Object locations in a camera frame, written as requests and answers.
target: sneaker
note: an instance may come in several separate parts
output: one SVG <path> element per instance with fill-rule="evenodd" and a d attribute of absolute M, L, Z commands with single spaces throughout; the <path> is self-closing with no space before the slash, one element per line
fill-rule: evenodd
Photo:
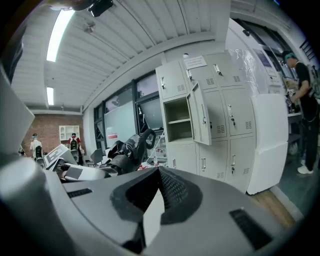
<path fill-rule="evenodd" d="M 302 165 L 301 167 L 298 168 L 298 172 L 300 174 L 313 174 L 313 170 L 308 170 L 308 168 L 305 165 Z"/>

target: white shirt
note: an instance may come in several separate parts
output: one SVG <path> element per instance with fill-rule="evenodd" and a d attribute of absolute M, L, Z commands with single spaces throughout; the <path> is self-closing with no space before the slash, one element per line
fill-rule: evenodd
<path fill-rule="evenodd" d="M 42 148 L 42 144 L 39 140 L 35 139 L 34 141 L 31 142 L 30 144 L 30 150 L 32 150 L 33 158 L 36 158 L 36 147 L 40 146 Z"/>

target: black shirt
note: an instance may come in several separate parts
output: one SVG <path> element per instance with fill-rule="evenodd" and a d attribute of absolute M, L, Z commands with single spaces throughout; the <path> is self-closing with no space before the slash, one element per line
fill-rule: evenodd
<path fill-rule="evenodd" d="M 302 64 L 301 62 L 298 62 L 295 65 L 295 71 L 299 79 L 298 87 L 301 88 L 302 82 L 307 80 L 310 85 L 310 76 L 308 68 Z M 309 97 L 309 91 L 307 94 L 305 94 L 303 97 L 300 98 L 301 107 L 303 111 L 304 118 L 307 120 L 312 120 L 316 114 L 317 114 L 317 108 L 318 103 L 314 97 Z"/>

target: ceiling light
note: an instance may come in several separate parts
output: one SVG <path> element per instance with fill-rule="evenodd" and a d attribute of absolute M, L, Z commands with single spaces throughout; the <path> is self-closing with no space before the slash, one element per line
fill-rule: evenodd
<path fill-rule="evenodd" d="M 54 89 L 51 87 L 46 88 L 46 96 L 48 98 L 48 104 L 54 105 Z"/>
<path fill-rule="evenodd" d="M 74 13 L 74 10 L 61 10 L 58 18 L 56 18 L 49 41 L 48 53 L 46 55 L 47 61 L 56 62 L 60 41 Z"/>

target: open locker door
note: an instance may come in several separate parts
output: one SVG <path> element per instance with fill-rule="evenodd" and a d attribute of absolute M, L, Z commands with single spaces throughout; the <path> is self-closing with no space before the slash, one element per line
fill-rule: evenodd
<path fill-rule="evenodd" d="M 196 82 L 186 96 L 190 114 L 192 138 L 195 142 L 211 145 L 211 130 L 207 104 L 204 92 Z"/>

